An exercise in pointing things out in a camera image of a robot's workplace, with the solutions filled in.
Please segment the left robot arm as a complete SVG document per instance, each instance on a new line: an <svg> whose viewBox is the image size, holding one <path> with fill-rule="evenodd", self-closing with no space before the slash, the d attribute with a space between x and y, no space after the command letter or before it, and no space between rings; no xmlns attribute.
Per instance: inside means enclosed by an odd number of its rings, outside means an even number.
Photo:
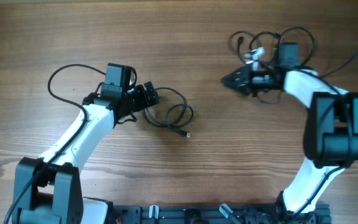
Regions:
<svg viewBox="0 0 358 224"><path fill-rule="evenodd" d="M105 80L76 107L80 113L60 139L16 166L13 202L5 223L120 223L108 200L82 195L80 173L105 135L135 122L135 112L158 104L152 82L137 84L133 67L110 63Z"/></svg>

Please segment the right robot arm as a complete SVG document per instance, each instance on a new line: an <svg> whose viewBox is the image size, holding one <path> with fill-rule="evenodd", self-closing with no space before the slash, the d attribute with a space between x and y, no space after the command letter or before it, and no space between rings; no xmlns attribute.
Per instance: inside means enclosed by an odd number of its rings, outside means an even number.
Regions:
<svg viewBox="0 0 358 224"><path fill-rule="evenodd" d="M278 45L274 63L267 65L260 60L264 48L259 47L239 55L244 66L221 80L226 87L253 97L261 91L284 91L307 109L305 158L278 200L287 220L315 210L333 179L358 160L358 93L330 85L302 66L298 53L298 44L285 42Z"/></svg>

